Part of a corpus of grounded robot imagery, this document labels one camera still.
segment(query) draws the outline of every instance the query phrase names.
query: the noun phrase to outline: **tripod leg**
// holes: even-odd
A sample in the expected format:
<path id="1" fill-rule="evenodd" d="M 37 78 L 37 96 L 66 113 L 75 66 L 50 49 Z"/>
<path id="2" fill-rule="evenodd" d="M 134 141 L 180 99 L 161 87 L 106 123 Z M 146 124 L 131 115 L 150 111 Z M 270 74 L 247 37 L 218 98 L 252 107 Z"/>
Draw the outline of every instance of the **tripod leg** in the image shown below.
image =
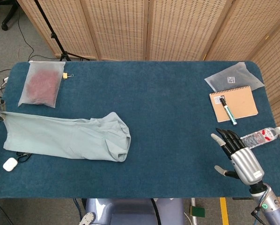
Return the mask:
<path id="1" fill-rule="evenodd" d="M 65 56 L 65 59 L 66 59 L 67 61 L 71 61 L 71 59 L 69 58 L 68 55 Z"/>
<path id="2" fill-rule="evenodd" d="M 88 60 L 88 61 L 90 61 L 90 59 L 87 59 L 87 58 L 82 57 L 82 56 L 79 56 L 79 55 L 72 54 L 72 53 L 70 53 L 70 52 L 68 52 L 67 54 L 68 54 L 68 55 L 75 56 L 75 57 L 80 58 L 80 59 L 84 59 L 84 60 Z"/>

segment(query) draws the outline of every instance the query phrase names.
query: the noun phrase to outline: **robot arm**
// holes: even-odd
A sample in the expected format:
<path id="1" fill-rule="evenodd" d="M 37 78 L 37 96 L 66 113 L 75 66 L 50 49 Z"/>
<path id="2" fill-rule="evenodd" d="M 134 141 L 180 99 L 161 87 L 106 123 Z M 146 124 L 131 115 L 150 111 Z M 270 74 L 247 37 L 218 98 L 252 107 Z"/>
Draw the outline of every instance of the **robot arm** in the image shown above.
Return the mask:
<path id="1" fill-rule="evenodd" d="M 260 209 L 270 225 L 280 225 L 280 202 L 270 186 L 262 182 L 265 173 L 253 152 L 233 131 L 218 128 L 216 130 L 223 139 L 215 134 L 211 134 L 211 137 L 226 153 L 235 171 L 227 171 L 217 165 L 215 170 L 224 176 L 240 179 L 244 184 L 250 186 L 249 191 L 258 204 L 251 215 L 261 224 L 265 225 L 258 217 Z"/>

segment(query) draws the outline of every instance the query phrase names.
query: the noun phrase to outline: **blue felt tablecloth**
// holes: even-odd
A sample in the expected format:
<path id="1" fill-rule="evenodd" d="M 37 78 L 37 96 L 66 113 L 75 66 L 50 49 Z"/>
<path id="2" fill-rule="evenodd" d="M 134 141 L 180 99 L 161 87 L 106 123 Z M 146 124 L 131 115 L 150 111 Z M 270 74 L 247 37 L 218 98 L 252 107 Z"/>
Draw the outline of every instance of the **blue felt tablecloth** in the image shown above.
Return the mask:
<path id="1" fill-rule="evenodd" d="M 215 128 L 245 135 L 275 127 L 264 88 L 253 91 L 258 115 L 218 123 L 204 78 L 237 62 L 67 62 L 56 108 L 17 107 L 29 69 L 17 63 L 4 99 L 10 112 L 60 118 L 101 118 L 114 111 L 130 129 L 132 142 L 123 163 L 32 155 L 12 172 L 3 163 L 15 153 L 3 149 L 0 123 L 0 197 L 219 197 L 249 196 L 249 187 L 223 177 L 214 165 L 232 169 L 211 139 Z M 262 80 L 256 64 L 248 70 Z M 253 150 L 276 195 L 280 195 L 280 140 Z"/>

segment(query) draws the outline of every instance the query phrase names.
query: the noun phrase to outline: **bottle cap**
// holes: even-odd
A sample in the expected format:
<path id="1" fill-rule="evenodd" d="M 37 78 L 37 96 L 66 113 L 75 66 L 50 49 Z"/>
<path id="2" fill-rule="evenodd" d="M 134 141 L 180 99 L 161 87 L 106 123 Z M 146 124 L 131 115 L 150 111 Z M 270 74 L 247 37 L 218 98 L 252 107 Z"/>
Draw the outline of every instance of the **bottle cap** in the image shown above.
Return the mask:
<path id="1" fill-rule="evenodd" d="M 280 135 L 280 127 L 276 127 L 274 130 L 278 135 Z"/>

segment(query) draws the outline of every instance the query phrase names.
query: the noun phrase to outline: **gray-green garment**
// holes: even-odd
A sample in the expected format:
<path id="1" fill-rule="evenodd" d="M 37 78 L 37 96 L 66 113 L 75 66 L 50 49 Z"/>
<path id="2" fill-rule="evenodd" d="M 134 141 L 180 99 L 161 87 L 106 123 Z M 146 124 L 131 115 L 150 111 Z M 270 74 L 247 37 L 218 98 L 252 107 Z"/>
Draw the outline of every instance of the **gray-green garment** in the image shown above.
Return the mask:
<path id="1" fill-rule="evenodd" d="M 8 132 L 6 150 L 123 162 L 130 147 L 129 128 L 115 112 L 90 120 L 2 114 Z"/>

